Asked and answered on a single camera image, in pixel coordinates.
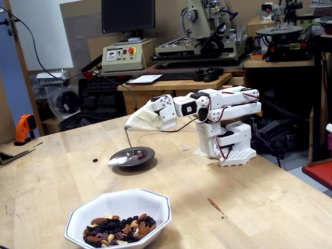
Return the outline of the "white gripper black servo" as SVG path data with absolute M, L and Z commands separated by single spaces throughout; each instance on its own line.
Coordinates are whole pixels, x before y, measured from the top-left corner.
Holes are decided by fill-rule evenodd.
M 155 96 L 134 112 L 126 122 L 129 131 L 163 131 L 177 125 L 171 95 Z

